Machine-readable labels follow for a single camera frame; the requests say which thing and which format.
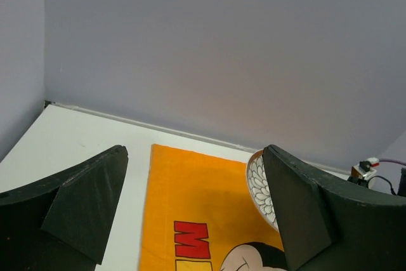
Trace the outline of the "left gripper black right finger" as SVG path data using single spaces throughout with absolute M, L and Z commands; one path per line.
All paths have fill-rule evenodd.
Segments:
M 289 270 L 404 270 L 405 198 L 315 168 L 276 145 L 266 179 Z

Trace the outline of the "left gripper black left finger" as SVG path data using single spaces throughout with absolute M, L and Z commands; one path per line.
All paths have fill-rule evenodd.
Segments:
M 94 270 L 102 264 L 128 167 L 113 146 L 1 193 L 1 270 Z

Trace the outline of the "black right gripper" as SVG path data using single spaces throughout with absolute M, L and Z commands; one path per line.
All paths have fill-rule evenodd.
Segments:
M 395 191 L 392 182 L 389 182 L 390 194 L 392 195 L 406 195 L 406 168 L 401 169 L 400 181 L 398 184 L 398 190 Z

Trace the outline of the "floral patterned ceramic plate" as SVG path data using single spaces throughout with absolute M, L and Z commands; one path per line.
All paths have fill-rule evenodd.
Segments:
M 263 150 L 253 153 L 248 160 L 246 166 L 246 182 L 249 194 L 256 209 L 267 224 L 279 232 L 277 217 L 266 179 L 265 166 L 263 163 Z

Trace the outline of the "orange cartoon mouse cloth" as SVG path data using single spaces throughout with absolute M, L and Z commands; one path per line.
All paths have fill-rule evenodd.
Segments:
M 152 147 L 140 270 L 286 270 L 280 234 L 256 209 L 246 165 Z

